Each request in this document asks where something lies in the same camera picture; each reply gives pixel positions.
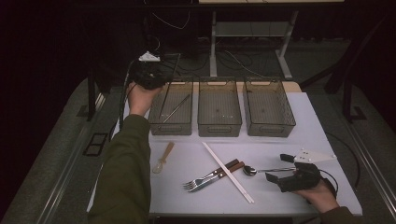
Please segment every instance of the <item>white tag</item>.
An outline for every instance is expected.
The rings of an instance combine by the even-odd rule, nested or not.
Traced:
[[[139,57],[140,62],[160,62],[160,57],[155,57],[150,52],[146,52],[142,56]]]
[[[332,161],[336,160],[337,157],[335,155],[324,154],[315,151],[308,151],[302,149],[300,153],[294,157],[294,161],[303,162],[303,163],[314,163],[318,161]]]

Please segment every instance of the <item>wooden handle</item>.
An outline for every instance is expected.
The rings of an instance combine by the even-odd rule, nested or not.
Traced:
[[[230,170],[230,172],[232,173],[232,172],[234,172],[235,170],[238,170],[238,169],[240,169],[240,168],[242,168],[242,167],[244,167],[245,166],[245,163],[244,162],[242,162],[242,161],[240,161],[240,162],[238,162],[236,165],[234,165],[233,167],[231,167],[229,170]],[[223,171],[223,172],[221,172],[220,174],[219,174],[219,177],[220,178],[223,178],[224,176],[226,176],[227,174]]]
[[[166,147],[165,152],[163,153],[163,157],[161,158],[162,161],[165,161],[166,157],[168,157],[169,153],[172,151],[173,146],[175,145],[174,142],[170,142]]]
[[[225,167],[227,167],[228,169],[230,169],[231,167],[235,166],[236,164],[238,164],[239,160],[235,159],[233,161],[228,162],[227,164],[225,164]],[[212,172],[213,175],[216,175],[218,173],[220,173],[222,170],[222,168],[220,167],[219,169],[215,170],[214,172]]]

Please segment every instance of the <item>dark background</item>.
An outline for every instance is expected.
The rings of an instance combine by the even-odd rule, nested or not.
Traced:
[[[391,2],[350,0],[337,9],[302,10],[293,39],[344,38],[358,46],[370,29],[392,12]],[[285,12],[266,14],[266,17],[272,20],[282,13]],[[396,130],[396,106],[392,100],[396,84],[392,72],[396,62],[394,15],[389,13],[348,74]],[[233,19],[226,14],[219,17]],[[78,15],[73,3],[64,0],[0,2],[0,218],[69,96],[88,71],[93,69],[100,91],[108,91],[122,83],[128,62],[149,48],[146,45],[149,37],[143,34],[159,35],[170,44],[177,42],[188,53],[194,53],[187,46],[192,46],[196,36],[210,36],[207,12],[193,13],[189,27],[172,34],[161,25],[143,26],[145,18],[150,21],[144,12]],[[343,69],[338,71],[340,77],[343,72]]]

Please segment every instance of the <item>white chopstick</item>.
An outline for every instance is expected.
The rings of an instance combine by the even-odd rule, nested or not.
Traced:
[[[233,176],[233,174],[225,167],[225,165],[219,160],[218,156],[213,152],[213,150],[207,145],[207,143],[202,142],[206,149],[209,151],[209,153],[212,155],[212,157],[216,160],[216,162],[220,165],[220,167],[223,169],[223,171],[227,174],[227,176],[230,177],[230,179],[233,181],[233,183],[236,185],[236,187],[241,191],[241,193],[245,196],[247,201],[249,203],[254,203],[254,200],[250,197],[250,195],[247,193],[247,191],[242,187],[242,185],[238,182],[237,179]]]

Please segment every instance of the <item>metal rail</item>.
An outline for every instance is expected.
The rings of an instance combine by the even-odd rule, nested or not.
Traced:
[[[333,107],[335,107],[336,102],[334,98],[331,98],[331,103]],[[388,181],[382,175],[381,171],[379,170],[378,166],[376,165],[373,157],[371,156],[368,148],[364,145],[361,137],[359,136],[358,132],[356,131],[355,127],[347,122],[346,118],[339,115],[339,119],[344,123],[346,130],[352,137],[357,149],[358,149],[358,156],[361,159],[361,162],[367,169],[367,173],[372,178],[376,188],[379,191],[384,203],[388,207],[390,214],[393,216],[393,219],[396,220],[396,196],[393,192],[393,189],[388,184]]]
[[[70,179],[75,171],[76,164],[78,162],[79,157],[82,154],[85,146],[89,141],[89,136],[92,133],[92,127],[96,123],[97,118],[99,117],[100,111],[105,103],[106,97],[99,93],[99,96],[96,98],[96,113],[93,115],[92,120],[87,122],[81,129],[81,132],[78,135],[78,139],[73,146],[72,153],[69,159],[64,166],[58,180],[56,181],[54,187],[52,188],[49,198],[47,200],[46,205],[44,206],[40,216],[37,220],[37,224],[42,223],[51,223],[51,220],[58,208],[59,202],[64,196],[64,191],[67,188]]]

